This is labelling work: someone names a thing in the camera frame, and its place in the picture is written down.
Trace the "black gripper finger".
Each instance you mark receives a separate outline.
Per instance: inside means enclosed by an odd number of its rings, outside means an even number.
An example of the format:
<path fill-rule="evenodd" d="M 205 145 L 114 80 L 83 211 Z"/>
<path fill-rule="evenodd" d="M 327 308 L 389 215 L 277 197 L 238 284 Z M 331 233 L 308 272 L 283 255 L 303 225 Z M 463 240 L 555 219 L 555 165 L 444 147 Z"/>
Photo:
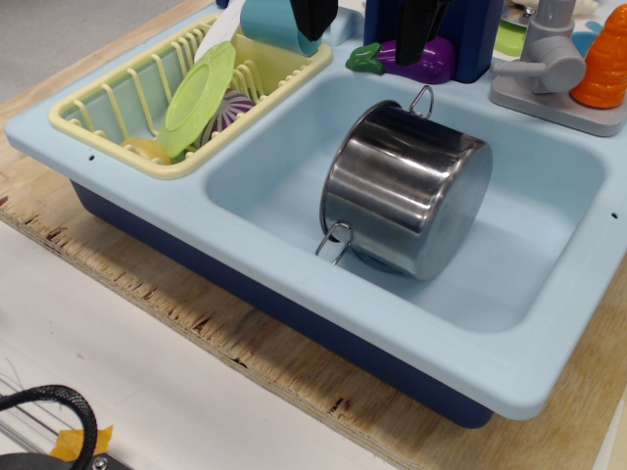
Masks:
<path fill-rule="evenodd" d="M 297 28 L 310 41 L 323 35 L 338 12 L 337 0 L 291 0 L 290 5 Z"/>
<path fill-rule="evenodd" d="M 402 67 L 418 62 L 428 42 L 433 40 L 450 1 L 405 0 L 398 16 L 395 61 Z"/>

